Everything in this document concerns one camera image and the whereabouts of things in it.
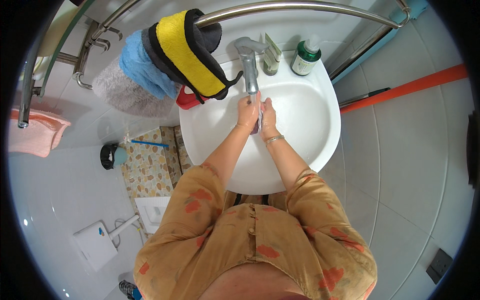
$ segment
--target bracelet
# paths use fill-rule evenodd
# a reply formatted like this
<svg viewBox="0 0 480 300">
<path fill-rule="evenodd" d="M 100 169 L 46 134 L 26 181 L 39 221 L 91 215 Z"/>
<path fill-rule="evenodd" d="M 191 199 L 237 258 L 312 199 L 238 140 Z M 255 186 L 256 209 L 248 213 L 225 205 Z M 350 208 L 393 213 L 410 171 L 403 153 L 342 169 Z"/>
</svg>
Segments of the bracelet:
<svg viewBox="0 0 480 300">
<path fill-rule="evenodd" d="M 269 143 L 271 143 L 271 142 L 273 142 L 273 141 L 275 141 L 275 140 L 284 139 L 284 138 L 285 138 L 285 136 L 283 136 L 282 134 L 281 134 L 281 135 L 274 136 L 273 138 L 271 138 L 271 139 L 269 139 L 269 140 L 267 140 L 267 141 L 265 142 L 265 146 L 267 146 Z"/>
</svg>

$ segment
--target towel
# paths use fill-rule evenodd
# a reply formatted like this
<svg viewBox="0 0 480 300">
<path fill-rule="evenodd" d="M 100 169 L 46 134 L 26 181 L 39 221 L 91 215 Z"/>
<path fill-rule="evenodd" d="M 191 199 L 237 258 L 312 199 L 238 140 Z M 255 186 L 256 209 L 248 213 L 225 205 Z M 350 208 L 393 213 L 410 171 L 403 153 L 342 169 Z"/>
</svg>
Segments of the towel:
<svg viewBox="0 0 480 300">
<path fill-rule="evenodd" d="M 211 53 L 222 35 L 220 24 L 198 28 L 193 22 L 204 13 L 198 9 L 162 18 L 142 32 L 142 42 L 151 61 L 169 78 L 188 86 L 203 104 L 205 98 L 223 99 L 243 71 L 232 81 Z"/>
<path fill-rule="evenodd" d="M 120 57 L 114 59 L 108 67 L 93 79 L 95 95 L 112 107 L 125 113 L 147 117 L 166 118 L 181 85 L 175 85 L 175 96 L 165 95 L 159 99 L 129 78 L 119 66 Z"/>
<path fill-rule="evenodd" d="M 178 94 L 175 83 L 152 63 L 142 44 L 142 31 L 135 31 L 125 42 L 119 61 L 125 75 L 158 99 L 175 98 Z"/>
<path fill-rule="evenodd" d="M 60 143 L 63 131 L 71 123 L 53 113 L 31 109 L 27 128 L 18 128 L 18 109 L 10 114 L 9 152 L 24 152 L 47 157 Z"/>
</svg>

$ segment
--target orange floral blouse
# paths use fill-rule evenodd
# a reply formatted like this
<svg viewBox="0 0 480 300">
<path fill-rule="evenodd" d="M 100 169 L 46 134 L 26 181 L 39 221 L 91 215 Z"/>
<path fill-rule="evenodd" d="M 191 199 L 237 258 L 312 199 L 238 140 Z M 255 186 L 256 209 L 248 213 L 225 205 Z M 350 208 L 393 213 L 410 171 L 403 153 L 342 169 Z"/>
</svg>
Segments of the orange floral blouse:
<svg viewBox="0 0 480 300">
<path fill-rule="evenodd" d="M 223 272 L 256 262 L 283 271 L 310 299 L 367 299 L 375 260 L 317 173 L 301 174 L 278 205 L 232 206 L 227 198 L 211 165 L 181 177 L 135 261 L 144 299 L 196 300 Z"/>
</svg>

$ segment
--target red soap dish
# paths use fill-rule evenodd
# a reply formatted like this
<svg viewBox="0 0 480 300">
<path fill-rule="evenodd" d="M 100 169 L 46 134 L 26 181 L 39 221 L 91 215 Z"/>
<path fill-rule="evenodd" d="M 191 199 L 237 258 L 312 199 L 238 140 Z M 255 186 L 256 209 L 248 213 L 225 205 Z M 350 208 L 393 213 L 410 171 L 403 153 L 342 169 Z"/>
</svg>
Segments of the red soap dish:
<svg viewBox="0 0 480 300">
<path fill-rule="evenodd" d="M 209 99 L 202 96 L 200 97 L 203 99 L 203 101 L 207 101 Z M 189 87 L 183 85 L 177 97 L 177 105 L 181 109 L 187 110 L 199 104 L 200 102 L 195 97 L 195 94 L 193 93 L 193 91 Z"/>
</svg>

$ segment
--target faucet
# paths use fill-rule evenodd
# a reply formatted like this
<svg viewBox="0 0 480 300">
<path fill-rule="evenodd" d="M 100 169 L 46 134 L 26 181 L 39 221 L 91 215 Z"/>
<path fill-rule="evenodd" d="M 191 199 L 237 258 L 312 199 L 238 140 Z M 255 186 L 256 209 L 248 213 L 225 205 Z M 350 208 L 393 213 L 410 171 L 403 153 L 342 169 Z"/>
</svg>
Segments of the faucet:
<svg viewBox="0 0 480 300">
<path fill-rule="evenodd" d="M 258 70 L 255 60 L 255 52 L 264 53 L 269 45 L 251 40 L 249 37 L 240 37 L 235 40 L 235 48 L 240 56 L 245 77 L 245 89 L 250 95 L 255 95 L 259 88 L 257 82 Z"/>
</svg>

